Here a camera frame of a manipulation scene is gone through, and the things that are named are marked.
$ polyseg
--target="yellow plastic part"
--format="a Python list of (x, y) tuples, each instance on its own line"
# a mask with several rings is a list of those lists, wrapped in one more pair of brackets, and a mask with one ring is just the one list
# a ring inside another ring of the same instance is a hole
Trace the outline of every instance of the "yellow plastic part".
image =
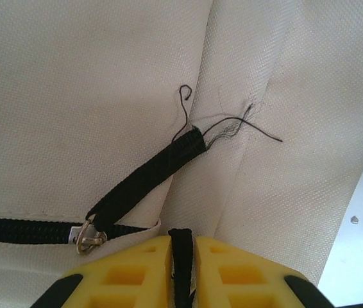
[(284, 276), (293, 269), (210, 237), (196, 238), (199, 308), (304, 308)]
[(170, 299), (171, 238), (160, 236), (80, 266), (83, 280), (63, 308), (166, 308)]

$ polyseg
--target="black elastic cord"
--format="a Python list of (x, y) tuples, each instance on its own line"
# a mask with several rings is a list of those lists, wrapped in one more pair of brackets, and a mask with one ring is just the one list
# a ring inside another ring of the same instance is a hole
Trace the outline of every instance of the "black elastic cord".
[(191, 308), (194, 295), (190, 295), (193, 263), (193, 238), (190, 229), (172, 229), (171, 248), (174, 263), (174, 306)]

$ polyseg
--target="metal d-ring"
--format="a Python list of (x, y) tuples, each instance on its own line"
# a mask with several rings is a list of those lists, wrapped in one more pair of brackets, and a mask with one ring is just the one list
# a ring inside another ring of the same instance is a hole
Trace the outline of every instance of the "metal d-ring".
[(97, 246), (107, 241), (107, 235), (104, 232), (98, 232), (92, 225), (93, 218), (89, 218), (82, 224), (78, 238), (76, 239), (76, 251), (80, 255), (90, 253)]

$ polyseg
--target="stitching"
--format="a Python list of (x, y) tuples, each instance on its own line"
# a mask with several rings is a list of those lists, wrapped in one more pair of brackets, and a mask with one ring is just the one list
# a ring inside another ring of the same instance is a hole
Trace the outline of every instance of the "stitching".
[(13, 212), (10, 210), (0, 210), (0, 214), (16, 214), (16, 215), (23, 215), (23, 216), (41, 216), (41, 217), (49, 217), (49, 218), (71, 218), (71, 219), (79, 219), (83, 220), (84, 217), (79, 216), (64, 216), (64, 215), (52, 215), (46, 213), (30, 213), (30, 212)]

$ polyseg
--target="small hole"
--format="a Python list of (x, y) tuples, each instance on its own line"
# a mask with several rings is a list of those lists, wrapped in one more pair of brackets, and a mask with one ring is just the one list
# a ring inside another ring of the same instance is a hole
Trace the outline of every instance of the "small hole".
[(146, 271), (143, 266), (115, 266), (109, 270), (103, 284), (141, 285)]
[(261, 271), (248, 265), (220, 266), (219, 273), (223, 284), (265, 284)]
[(359, 223), (359, 218), (356, 216), (351, 217), (350, 219), (351, 223), (353, 223), (354, 225), (357, 225)]
[(142, 252), (156, 252), (156, 247), (146, 248), (145, 250), (142, 250)]
[(225, 248), (222, 248), (222, 247), (211, 246), (210, 247), (210, 252), (212, 252), (212, 253), (226, 253), (226, 252), (228, 252), (228, 250), (225, 249)]
[(86, 308), (134, 308), (135, 302), (135, 296), (106, 295), (103, 297), (92, 297)]
[(273, 294), (229, 294), (231, 308), (282, 308)]

